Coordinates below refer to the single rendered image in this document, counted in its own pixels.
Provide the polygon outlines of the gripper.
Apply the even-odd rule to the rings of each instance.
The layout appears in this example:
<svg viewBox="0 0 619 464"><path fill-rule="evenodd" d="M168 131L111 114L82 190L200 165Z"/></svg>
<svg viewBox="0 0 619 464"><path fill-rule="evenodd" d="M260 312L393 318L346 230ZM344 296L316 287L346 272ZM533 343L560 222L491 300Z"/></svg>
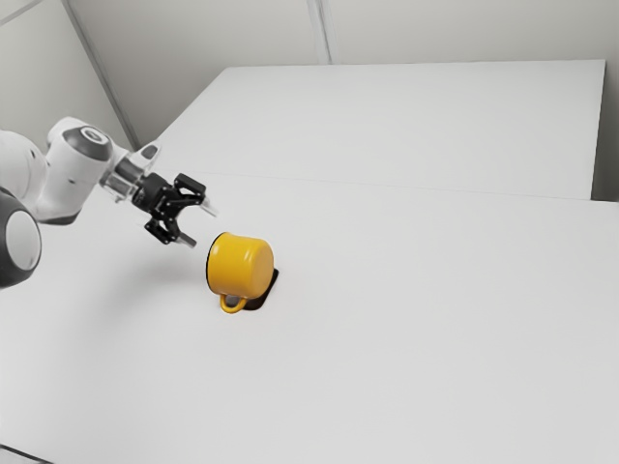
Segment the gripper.
<svg viewBox="0 0 619 464"><path fill-rule="evenodd" d="M197 240L180 228L179 214L164 214L165 204L169 210L178 212L196 206L213 218L219 215L206 195L206 186L183 173L176 176L173 185L157 173L143 177L138 182L131 202L137 209L150 215L144 229L164 245L176 244L189 248L197 245Z"/></svg>

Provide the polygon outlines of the yellow enamel mug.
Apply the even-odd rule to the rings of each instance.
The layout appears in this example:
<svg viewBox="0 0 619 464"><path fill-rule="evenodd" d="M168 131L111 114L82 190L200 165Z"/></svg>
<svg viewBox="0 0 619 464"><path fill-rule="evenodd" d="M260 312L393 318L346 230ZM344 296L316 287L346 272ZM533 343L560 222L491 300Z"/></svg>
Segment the yellow enamel mug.
<svg viewBox="0 0 619 464"><path fill-rule="evenodd" d="M205 265L209 289L220 308L234 314L269 289L275 272L274 252L263 239L222 232L212 242Z"/></svg>

